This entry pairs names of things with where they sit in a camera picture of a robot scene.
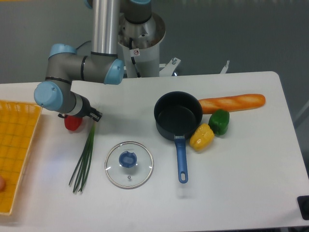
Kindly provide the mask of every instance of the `gray wall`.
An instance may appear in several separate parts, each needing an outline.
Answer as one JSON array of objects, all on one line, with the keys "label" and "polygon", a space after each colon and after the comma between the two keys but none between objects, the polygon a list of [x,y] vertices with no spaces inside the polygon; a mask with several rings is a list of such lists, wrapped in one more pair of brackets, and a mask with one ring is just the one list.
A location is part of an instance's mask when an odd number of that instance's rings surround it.
[{"label": "gray wall", "polygon": [[[179,74],[219,73],[229,59],[231,73],[277,72],[292,118],[309,100],[308,0],[153,0],[153,10],[167,27],[161,63],[180,58]],[[53,44],[92,36],[82,0],[0,2],[0,22],[0,83],[42,81]],[[296,130],[306,162],[308,131],[307,118]]]}]

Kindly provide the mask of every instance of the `white table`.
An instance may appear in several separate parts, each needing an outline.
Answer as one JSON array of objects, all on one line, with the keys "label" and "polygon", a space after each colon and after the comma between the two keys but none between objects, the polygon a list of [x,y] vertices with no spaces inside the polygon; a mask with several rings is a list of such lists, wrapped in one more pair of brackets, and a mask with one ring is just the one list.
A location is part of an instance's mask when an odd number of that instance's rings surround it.
[{"label": "white table", "polygon": [[[0,99],[34,101],[38,83],[0,85]],[[183,232],[309,225],[296,198],[309,180],[280,79],[274,72],[125,79],[119,86],[74,82],[72,90],[103,112],[83,194],[68,182],[90,123],[71,133],[56,112],[43,110],[13,214],[0,231]],[[160,136],[153,109],[163,94],[196,98],[245,93],[266,97],[262,108],[230,114],[229,130],[203,152],[187,147],[189,181],[177,176],[176,149]],[[202,122],[207,123],[209,115]],[[114,186],[104,171],[110,149],[145,145],[154,171],[141,187]]]}]

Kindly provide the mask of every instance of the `lid knob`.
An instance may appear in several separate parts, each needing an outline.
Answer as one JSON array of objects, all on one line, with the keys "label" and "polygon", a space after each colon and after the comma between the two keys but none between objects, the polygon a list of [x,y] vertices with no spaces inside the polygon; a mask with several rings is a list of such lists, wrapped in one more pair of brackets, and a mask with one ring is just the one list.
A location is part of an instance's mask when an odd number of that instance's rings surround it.
[{"label": "lid knob", "polygon": [[119,156],[119,163],[121,166],[125,168],[134,167],[137,164],[136,162],[137,162],[137,157],[134,152],[124,151]]}]

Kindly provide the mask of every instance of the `saucepan handle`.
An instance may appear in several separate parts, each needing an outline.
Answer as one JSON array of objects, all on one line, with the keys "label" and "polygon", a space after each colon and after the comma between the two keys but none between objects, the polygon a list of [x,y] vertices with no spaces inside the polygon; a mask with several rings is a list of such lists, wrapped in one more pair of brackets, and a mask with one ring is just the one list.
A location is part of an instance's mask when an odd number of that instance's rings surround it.
[{"label": "saucepan handle", "polygon": [[175,136],[175,145],[177,151],[177,164],[178,164],[178,179],[179,182],[185,184],[188,182],[188,168],[187,168],[187,155],[185,151],[185,138],[184,136]]}]

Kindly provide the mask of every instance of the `glass lid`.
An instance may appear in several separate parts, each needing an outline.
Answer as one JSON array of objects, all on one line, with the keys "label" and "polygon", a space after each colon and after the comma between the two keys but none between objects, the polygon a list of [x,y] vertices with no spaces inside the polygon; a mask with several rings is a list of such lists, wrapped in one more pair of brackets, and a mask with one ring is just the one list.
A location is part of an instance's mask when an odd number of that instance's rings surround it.
[{"label": "glass lid", "polygon": [[114,146],[105,159],[107,177],[122,189],[134,189],[144,184],[153,168],[152,154],[137,142],[123,142]]}]

